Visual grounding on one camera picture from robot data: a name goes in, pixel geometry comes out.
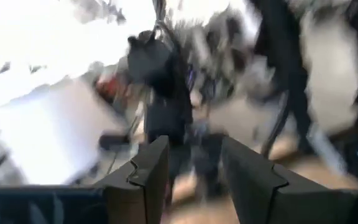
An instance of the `floor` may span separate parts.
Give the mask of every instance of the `floor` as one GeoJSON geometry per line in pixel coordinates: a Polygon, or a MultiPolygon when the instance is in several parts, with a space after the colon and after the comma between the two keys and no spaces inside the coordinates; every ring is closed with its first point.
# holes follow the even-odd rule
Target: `floor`
{"type": "MultiPolygon", "coordinates": [[[[350,123],[355,116],[352,110],[358,86],[355,36],[340,20],[329,21],[319,27],[305,27],[306,59],[311,62],[311,112],[323,129],[335,129],[350,123]]],[[[260,114],[246,100],[236,100],[214,111],[211,121],[226,129],[233,138],[257,150],[258,143],[252,139],[252,130],[264,120],[265,115],[260,114]]],[[[276,143],[272,158],[288,154],[294,150],[292,146],[288,138],[282,138],[276,143]]],[[[285,165],[332,189],[358,188],[357,180],[335,176],[317,158],[301,159],[285,165]]],[[[191,195],[194,183],[193,177],[179,180],[174,200],[191,195]]],[[[171,216],[170,223],[235,224],[239,221],[231,200],[224,198],[208,205],[189,205],[179,209],[171,216]]]]}

